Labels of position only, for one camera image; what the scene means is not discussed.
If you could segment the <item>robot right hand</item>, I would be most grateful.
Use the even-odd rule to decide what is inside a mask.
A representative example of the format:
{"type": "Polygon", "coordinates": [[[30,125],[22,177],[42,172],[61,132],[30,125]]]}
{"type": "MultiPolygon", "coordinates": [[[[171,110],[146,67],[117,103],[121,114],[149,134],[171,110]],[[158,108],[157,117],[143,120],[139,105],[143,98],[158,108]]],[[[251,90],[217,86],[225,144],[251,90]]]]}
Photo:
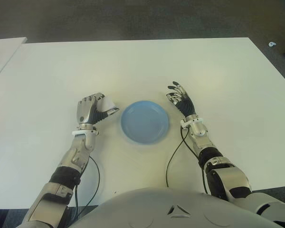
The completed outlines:
{"type": "Polygon", "coordinates": [[[194,104],[187,91],[176,81],[173,85],[167,86],[172,92],[166,95],[167,99],[176,106],[176,108],[185,116],[195,115],[194,104]]]}

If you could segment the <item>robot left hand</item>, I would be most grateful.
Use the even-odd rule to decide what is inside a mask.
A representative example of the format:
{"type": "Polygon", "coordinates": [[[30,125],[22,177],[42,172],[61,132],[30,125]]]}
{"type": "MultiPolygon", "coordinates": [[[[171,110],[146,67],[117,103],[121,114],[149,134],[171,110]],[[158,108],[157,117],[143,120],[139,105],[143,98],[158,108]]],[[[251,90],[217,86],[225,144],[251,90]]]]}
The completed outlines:
{"type": "Polygon", "coordinates": [[[96,124],[119,111],[118,107],[112,107],[106,111],[101,111],[97,105],[104,98],[104,94],[96,93],[78,101],[76,113],[77,122],[79,124],[96,124]]]}

